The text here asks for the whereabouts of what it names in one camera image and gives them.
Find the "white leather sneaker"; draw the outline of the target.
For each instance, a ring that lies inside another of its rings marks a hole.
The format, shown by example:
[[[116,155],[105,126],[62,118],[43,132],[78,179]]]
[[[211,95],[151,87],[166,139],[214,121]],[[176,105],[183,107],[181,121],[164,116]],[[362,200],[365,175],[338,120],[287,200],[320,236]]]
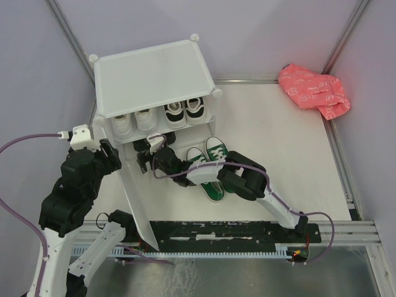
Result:
[[[115,136],[119,139],[127,139],[134,133],[130,114],[122,114],[111,118],[111,125]]]
[[[151,134],[157,130],[158,118],[157,110],[150,108],[134,113],[137,123],[137,128],[141,134]]]

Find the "green canvas sneaker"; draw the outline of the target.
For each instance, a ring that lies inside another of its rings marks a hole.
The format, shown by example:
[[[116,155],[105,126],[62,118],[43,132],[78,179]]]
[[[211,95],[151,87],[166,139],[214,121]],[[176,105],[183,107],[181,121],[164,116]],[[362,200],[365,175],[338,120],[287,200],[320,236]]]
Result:
[[[212,202],[219,202],[225,196],[220,182],[214,177],[214,166],[202,166],[209,162],[205,153],[197,148],[191,147],[186,152],[186,160],[192,162],[192,166],[197,169],[188,173],[188,177],[192,177],[192,181],[201,187],[205,195]]]
[[[228,148],[221,139],[216,136],[210,136],[205,141],[204,153],[208,161],[218,161],[228,155]],[[233,193],[231,189],[224,187],[221,182],[214,182],[213,186],[221,194],[218,200],[222,200],[226,193]]]

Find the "white plastic shoe cabinet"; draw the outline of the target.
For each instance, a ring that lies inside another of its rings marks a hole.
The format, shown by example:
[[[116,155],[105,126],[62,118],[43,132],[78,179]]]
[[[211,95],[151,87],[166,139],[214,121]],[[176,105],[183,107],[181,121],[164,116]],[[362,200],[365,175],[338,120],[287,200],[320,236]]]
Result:
[[[142,203],[143,197],[139,194],[141,186],[137,183],[137,175],[131,171],[132,163],[127,159],[127,146],[150,135],[139,132],[135,112],[155,108],[158,127],[154,132],[168,133],[175,129],[169,128],[165,122],[164,105],[208,95],[221,97],[222,91],[215,86],[198,41],[199,35],[194,33],[188,40],[88,57],[97,99],[97,114],[93,121],[119,149],[122,168],[118,175],[137,231],[155,250],[159,249],[158,243]],[[134,128],[133,135],[127,139],[117,138],[111,125],[111,118],[122,114],[131,115]]]

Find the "black slip-on shoe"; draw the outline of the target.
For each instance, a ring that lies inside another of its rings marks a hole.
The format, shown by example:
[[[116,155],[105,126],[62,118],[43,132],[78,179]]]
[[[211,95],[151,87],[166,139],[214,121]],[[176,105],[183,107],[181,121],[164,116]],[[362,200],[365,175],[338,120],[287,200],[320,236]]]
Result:
[[[164,134],[166,137],[166,145],[172,145],[173,143],[176,142],[176,133],[175,132],[169,132]]]
[[[133,141],[132,146],[136,152],[143,152],[149,150],[151,147],[146,139]]]

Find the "black white canvas sneaker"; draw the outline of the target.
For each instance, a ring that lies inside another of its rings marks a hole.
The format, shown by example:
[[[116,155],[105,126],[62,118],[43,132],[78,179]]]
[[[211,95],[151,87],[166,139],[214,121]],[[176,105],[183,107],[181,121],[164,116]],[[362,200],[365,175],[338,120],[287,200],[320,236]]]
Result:
[[[171,129],[180,129],[187,124],[184,108],[181,102],[163,106],[167,125]]]

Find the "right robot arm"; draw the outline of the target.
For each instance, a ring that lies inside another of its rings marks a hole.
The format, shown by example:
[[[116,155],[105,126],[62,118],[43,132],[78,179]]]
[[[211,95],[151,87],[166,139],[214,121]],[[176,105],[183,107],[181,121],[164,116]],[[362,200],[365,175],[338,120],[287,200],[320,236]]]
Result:
[[[162,147],[157,151],[147,149],[139,152],[137,163],[142,173],[151,166],[154,173],[156,170],[164,173],[163,176],[155,175],[156,179],[170,178],[182,187],[221,183],[240,198],[263,206],[277,219],[289,241],[298,242],[306,236],[307,215],[293,210],[270,188],[263,166],[236,151],[230,151],[219,160],[200,163],[181,160],[172,148]]]

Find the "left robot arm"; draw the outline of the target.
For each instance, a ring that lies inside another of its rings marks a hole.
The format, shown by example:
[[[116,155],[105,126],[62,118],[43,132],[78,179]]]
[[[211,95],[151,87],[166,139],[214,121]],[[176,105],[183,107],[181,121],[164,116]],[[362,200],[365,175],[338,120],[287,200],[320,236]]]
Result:
[[[69,262],[103,177],[121,167],[119,152],[108,139],[100,140],[95,151],[69,149],[61,177],[41,204],[38,224],[46,242],[26,296],[86,296],[90,281],[110,252],[117,244],[135,238],[133,216],[115,210],[90,247],[75,262]]]

